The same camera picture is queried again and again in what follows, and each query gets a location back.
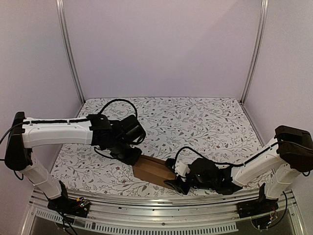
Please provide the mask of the brown cardboard box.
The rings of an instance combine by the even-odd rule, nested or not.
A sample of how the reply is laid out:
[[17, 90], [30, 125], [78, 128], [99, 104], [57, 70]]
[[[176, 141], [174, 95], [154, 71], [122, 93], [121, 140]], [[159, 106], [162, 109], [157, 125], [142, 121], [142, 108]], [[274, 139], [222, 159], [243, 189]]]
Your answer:
[[176, 175], [166, 166], [165, 161], [150, 156], [141, 155], [133, 166], [134, 177], [158, 185], [164, 188], [173, 189], [165, 184], [167, 180], [174, 180]]

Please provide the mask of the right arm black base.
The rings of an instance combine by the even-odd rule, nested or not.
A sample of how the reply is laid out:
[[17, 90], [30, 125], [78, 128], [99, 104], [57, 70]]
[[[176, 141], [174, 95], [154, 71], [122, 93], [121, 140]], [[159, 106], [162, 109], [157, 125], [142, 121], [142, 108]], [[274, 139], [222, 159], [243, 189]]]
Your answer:
[[237, 213], [239, 218], [248, 218], [252, 216], [261, 215], [263, 213], [268, 213], [266, 216], [257, 217], [251, 219], [252, 226], [258, 231], [268, 230], [277, 226], [285, 217], [288, 209], [288, 198], [285, 192], [283, 192], [285, 197], [285, 209], [283, 215], [278, 219], [278, 199], [270, 200], [266, 198], [265, 195], [265, 183], [259, 188], [259, 195], [257, 199], [249, 200], [245, 202], [240, 202], [236, 204]]

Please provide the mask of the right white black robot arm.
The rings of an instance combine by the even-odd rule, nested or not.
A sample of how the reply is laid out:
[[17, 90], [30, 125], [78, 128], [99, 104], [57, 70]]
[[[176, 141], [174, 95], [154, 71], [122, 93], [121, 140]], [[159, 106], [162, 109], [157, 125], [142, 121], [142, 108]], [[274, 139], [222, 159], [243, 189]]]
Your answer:
[[275, 136], [243, 163], [218, 163], [200, 153], [197, 156], [191, 164], [179, 164], [178, 157], [167, 159], [166, 167], [176, 176], [164, 183], [184, 195], [190, 188], [231, 195], [275, 169], [271, 179], [260, 188], [261, 196], [253, 202], [255, 212], [264, 213], [295, 178], [312, 171], [313, 140], [308, 131], [281, 125], [275, 129]]

